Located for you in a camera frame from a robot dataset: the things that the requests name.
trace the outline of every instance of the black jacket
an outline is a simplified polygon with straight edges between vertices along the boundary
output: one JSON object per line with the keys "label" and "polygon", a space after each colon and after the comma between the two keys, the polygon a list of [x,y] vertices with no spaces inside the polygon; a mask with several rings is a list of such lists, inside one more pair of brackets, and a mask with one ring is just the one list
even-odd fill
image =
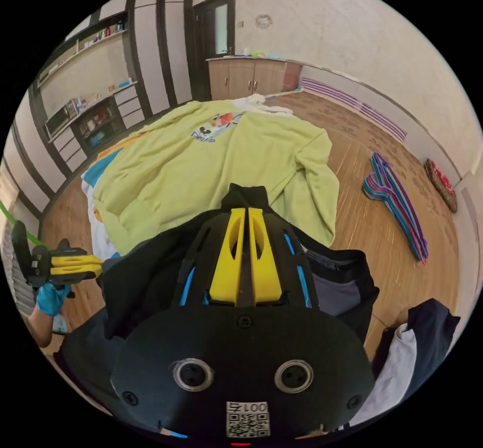
{"label": "black jacket", "polygon": [[[270,208],[264,187],[231,184],[219,210],[204,212],[142,242],[124,257],[106,261],[98,278],[108,316],[105,336],[126,338],[143,320],[169,308],[183,259],[202,225],[219,213],[248,207],[280,218]],[[372,306],[379,294],[365,254],[359,250],[331,250],[291,227],[308,250],[309,264],[318,285],[319,308],[345,322],[364,342]]]}

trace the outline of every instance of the qr code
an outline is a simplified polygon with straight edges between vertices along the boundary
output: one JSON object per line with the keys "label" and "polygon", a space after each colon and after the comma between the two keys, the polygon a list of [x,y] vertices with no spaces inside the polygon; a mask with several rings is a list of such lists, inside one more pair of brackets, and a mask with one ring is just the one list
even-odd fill
{"label": "qr code", "polygon": [[226,436],[229,438],[257,438],[270,436],[268,413],[227,413]]}

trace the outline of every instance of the green cable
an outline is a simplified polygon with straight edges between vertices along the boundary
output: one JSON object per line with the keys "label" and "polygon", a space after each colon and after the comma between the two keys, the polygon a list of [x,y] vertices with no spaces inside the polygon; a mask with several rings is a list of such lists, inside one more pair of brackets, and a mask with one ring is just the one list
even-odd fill
{"label": "green cable", "polygon": [[[3,204],[3,202],[0,202],[0,210],[4,213],[4,215],[6,216],[7,220],[12,224],[12,225],[15,225],[16,224],[16,220],[15,218],[12,217],[11,213],[5,208],[5,205]],[[33,242],[35,245],[42,245],[44,247],[47,247],[47,245],[45,245],[45,243],[41,242],[37,237],[34,237],[31,233],[27,232],[27,238]]]}

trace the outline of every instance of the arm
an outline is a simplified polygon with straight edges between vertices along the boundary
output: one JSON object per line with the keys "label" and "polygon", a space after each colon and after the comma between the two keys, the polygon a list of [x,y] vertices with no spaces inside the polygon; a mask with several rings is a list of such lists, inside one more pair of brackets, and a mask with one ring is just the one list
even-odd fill
{"label": "arm", "polygon": [[70,286],[57,290],[51,283],[45,283],[37,293],[37,302],[30,316],[22,316],[27,329],[41,348],[47,347],[52,340],[54,317],[60,313]]}
{"label": "arm", "polygon": [[40,311],[38,304],[30,316],[22,315],[22,318],[37,345],[47,347],[52,340],[54,318]]}

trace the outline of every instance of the blue glove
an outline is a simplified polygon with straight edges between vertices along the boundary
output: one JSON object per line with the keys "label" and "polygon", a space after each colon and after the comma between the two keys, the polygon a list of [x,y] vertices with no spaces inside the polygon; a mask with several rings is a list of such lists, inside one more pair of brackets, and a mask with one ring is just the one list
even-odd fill
{"label": "blue glove", "polygon": [[37,306],[39,311],[50,317],[59,314],[64,304],[64,299],[70,292],[70,286],[58,291],[55,286],[49,282],[44,284],[37,292]]}

